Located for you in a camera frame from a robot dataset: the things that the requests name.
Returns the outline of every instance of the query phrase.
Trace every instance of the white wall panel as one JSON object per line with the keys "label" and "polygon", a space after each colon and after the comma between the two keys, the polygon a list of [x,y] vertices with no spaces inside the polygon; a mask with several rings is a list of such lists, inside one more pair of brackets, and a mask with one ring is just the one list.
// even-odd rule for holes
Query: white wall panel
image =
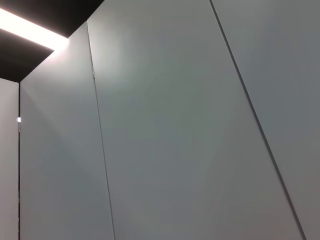
{"label": "white wall panel", "polygon": [[21,82],[21,239],[113,240],[86,23]]}
{"label": "white wall panel", "polygon": [[320,1],[214,0],[308,240],[320,239]]}
{"label": "white wall panel", "polygon": [[18,240],[19,84],[0,78],[0,239]]}
{"label": "white wall panel", "polygon": [[298,240],[206,0],[88,20],[117,240]]}

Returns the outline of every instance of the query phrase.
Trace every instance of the metal hinge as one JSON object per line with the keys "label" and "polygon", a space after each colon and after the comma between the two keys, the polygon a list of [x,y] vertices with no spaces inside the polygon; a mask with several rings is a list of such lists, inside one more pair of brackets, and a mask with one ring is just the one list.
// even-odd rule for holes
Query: metal hinge
{"label": "metal hinge", "polygon": [[92,65],[92,76],[93,76],[93,79],[96,80],[95,68],[93,65]]}

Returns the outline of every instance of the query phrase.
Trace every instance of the diagonal seam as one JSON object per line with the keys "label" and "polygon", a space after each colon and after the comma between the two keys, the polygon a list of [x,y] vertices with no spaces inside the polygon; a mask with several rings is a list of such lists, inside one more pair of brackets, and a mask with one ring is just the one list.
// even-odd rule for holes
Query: diagonal seam
{"label": "diagonal seam", "polygon": [[259,121],[258,115],[257,115],[256,110],[255,110],[255,108],[254,108],[254,105],[253,105],[253,103],[252,103],[252,101],[251,101],[251,99],[250,99],[250,96],[249,96],[248,90],[247,90],[247,88],[246,88],[245,82],[244,82],[244,80],[243,80],[243,78],[242,78],[242,75],[241,75],[240,70],[239,70],[239,68],[238,68],[238,65],[237,65],[237,63],[236,63],[235,57],[234,57],[234,55],[233,55],[233,53],[232,53],[232,51],[231,51],[231,48],[230,48],[228,39],[227,39],[226,34],[225,34],[225,31],[224,31],[224,29],[223,29],[223,27],[222,27],[222,25],[221,25],[221,22],[220,22],[220,19],[219,19],[219,17],[218,17],[216,8],[215,8],[215,6],[214,6],[214,4],[213,4],[213,1],[212,1],[212,0],[209,0],[209,1],[210,1],[210,5],[211,5],[211,7],[212,7],[213,13],[214,13],[214,15],[215,15],[216,21],[217,21],[217,23],[218,23],[218,25],[219,25],[220,31],[221,31],[221,33],[222,33],[223,39],[224,39],[224,41],[225,41],[226,47],[228,48],[229,54],[230,54],[230,56],[231,56],[232,62],[233,62],[233,64],[234,64],[234,67],[235,67],[235,70],[236,70],[236,73],[238,74],[238,77],[239,77],[239,79],[240,79],[241,85],[242,85],[243,90],[244,90],[244,92],[245,92],[246,98],[247,98],[247,100],[248,100],[248,102],[249,102],[249,105],[250,105],[250,108],[251,108],[251,110],[252,110],[252,112],[253,112],[255,121],[256,121],[256,123],[257,123],[257,125],[258,125],[258,128],[259,128],[259,131],[260,131],[260,133],[261,133],[261,135],[262,135],[264,144],[265,144],[266,149],[267,149],[267,151],[268,151],[268,153],[269,153],[269,156],[270,156],[270,158],[271,158],[273,167],[274,167],[275,172],[276,172],[276,174],[277,174],[277,176],[278,176],[278,178],[279,178],[279,181],[280,181],[280,184],[281,184],[282,189],[283,189],[283,191],[284,191],[285,197],[286,197],[286,199],[287,199],[287,201],[288,201],[288,204],[289,204],[289,206],[290,206],[290,209],[291,209],[291,211],[292,211],[294,220],[295,220],[295,222],[296,222],[296,224],[297,224],[297,227],[299,228],[299,231],[300,231],[300,234],[301,234],[302,239],[303,239],[303,240],[307,240],[306,235],[305,235],[305,232],[304,232],[304,230],[303,230],[303,228],[302,228],[302,225],[301,225],[301,223],[300,223],[300,220],[299,220],[299,218],[298,218],[296,209],[295,209],[295,207],[294,207],[294,204],[293,204],[293,202],[292,202],[292,200],[291,200],[291,197],[290,197],[290,195],[289,195],[288,189],[287,189],[287,187],[286,187],[285,181],[284,181],[283,177],[281,176],[281,173],[280,173],[278,164],[277,164],[277,162],[276,162],[276,160],[275,160],[274,154],[273,154],[272,151],[271,151],[271,148],[270,148],[270,145],[269,145],[269,143],[268,143],[268,140],[267,140],[267,137],[266,137],[266,135],[265,135],[265,132],[264,132],[262,126],[261,126],[261,123],[260,123],[260,121]]}
{"label": "diagonal seam", "polygon": [[90,50],[90,58],[91,58],[91,66],[92,66],[92,77],[93,77],[93,83],[94,83],[96,105],[97,105],[97,110],[98,110],[99,127],[100,127],[100,135],[101,135],[102,151],[103,151],[103,160],[104,160],[104,168],[105,168],[105,177],[106,177],[106,186],[107,186],[107,193],[108,193],[108,196],[109,196],[109,207],[110,207],[110,214],[111,214],[113,239],[116,240],[115,227],[114,227],[114,217],[113,217],[113,212],[112,212],[112,207],[111,207],[111,197],[110,197],[110,188],[109,188],[109,180],[108,180],[108,173],[107,173],[107,163],[106,163],[106,155],[105,155],[104,138],[103,138],[103,135],[102,135],[102,127],[101,127],[101,118],[100,118],[97,86],[96,86],[95,68],[94,68],[94,62],[93,62],[93,59],[92,59],[91,42],[90,42],[90,36],[89,36],[88,22],[86,21],[85,24],[86,24],[86,31],[88,33],[88,40],[89,40],[89,50]]}
{"label": "diagonal seam", "polygon": [[[21,117],[21,82],[19,82],[19,92],[18,92],[18,117]],[[21,225],[21,195],[20,195],[20,181],[21,181],[21,169],[20,169],[20,131],[21,131],[21,123],[19,122],[19,131],[18,131],[18,239],[20,239],[21,231],[20,231],[20,225]]]}

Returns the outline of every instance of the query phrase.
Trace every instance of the wall panel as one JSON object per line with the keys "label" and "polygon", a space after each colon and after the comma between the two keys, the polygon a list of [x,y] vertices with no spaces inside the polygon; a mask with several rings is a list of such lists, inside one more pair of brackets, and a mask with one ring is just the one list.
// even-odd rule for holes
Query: wall panel
{"label": "wall panel", "polygon": [[316,0],[214,0],[307,239],[320,239]]}
{"label": "wall panel", "polygon": [[19,84],[0,78],[0,239],[18,240]]}
{"label": "wall panel", "polygon": [[21,83],[21,239],[113,239],[86,23]]}
{"label": "wall panel", "polygon": [[88,20],[117,240],[298,240],[208,1]]}

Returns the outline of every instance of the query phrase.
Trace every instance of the ceiling light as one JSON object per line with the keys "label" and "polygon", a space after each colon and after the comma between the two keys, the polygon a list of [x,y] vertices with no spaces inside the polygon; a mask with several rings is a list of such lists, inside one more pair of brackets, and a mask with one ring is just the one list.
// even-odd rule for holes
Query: ceiling light
{"label": "ceiling light", "polygon": [[52,50],[61,50],[68,39],[0,8],[0,29],[43,45]]}

